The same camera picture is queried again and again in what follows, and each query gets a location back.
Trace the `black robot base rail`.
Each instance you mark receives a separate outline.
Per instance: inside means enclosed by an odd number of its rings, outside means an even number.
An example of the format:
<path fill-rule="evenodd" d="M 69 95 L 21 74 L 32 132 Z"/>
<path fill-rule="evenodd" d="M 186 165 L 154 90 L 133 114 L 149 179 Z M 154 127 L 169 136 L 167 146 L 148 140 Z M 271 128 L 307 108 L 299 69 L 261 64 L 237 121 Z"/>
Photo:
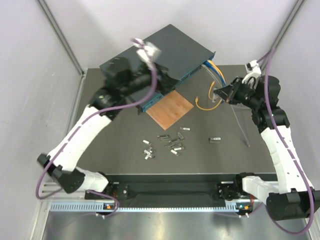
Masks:
<path fill-rule="evenodd" d="M 234 173 L 112 174 L 104 194 L 122 208 L 224 207 L 226 201 L 248 199 L 236 188 Z"/>

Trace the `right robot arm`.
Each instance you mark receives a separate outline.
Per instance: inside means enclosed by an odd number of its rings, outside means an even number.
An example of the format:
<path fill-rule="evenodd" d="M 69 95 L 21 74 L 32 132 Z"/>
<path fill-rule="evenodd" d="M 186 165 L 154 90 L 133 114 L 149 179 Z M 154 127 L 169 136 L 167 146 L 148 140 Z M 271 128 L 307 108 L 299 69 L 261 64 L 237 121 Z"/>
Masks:
<path fill-rule="evenodd" d="M 274 186 L 254 173 L 242 172 L 234 179 L 233 192 L 239 198 L 252 195 L 265 206 L 274 221 L 311 219 L 320 207 L 320 192 L 304 175 L 291 137 L 290 122 L 278 106 L 281 86 L 274 76 L 262 76 L 252 88 L 237 77 L 214 93 L 227 104 L 251 109 L 251 118 L 266 144 L 275 169 Z"/>

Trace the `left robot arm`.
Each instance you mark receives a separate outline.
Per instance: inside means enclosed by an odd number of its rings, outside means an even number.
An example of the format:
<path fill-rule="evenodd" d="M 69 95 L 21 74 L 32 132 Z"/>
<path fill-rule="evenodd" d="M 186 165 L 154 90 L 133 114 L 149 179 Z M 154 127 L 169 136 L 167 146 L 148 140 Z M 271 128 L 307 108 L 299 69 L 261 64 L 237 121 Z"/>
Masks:
<path fill-rule="evenodd" d="M 113 58 L 107 64 L 104 76 L 103 87 L 94 93 L 69 133 L 57 147 L 37 158 L 44 172 L 67 194 L 89 190 L 109 198 L 114 191 L 113 185 L 102 173 L 79 168 L 81 156 L 121 110 L 146 102 L 154 92 L 167 94 L 179 82 L 169 75 L 168 68 L 148 60 L 141 61 L 137 70 L 132 70 L 125 57 Z"/>

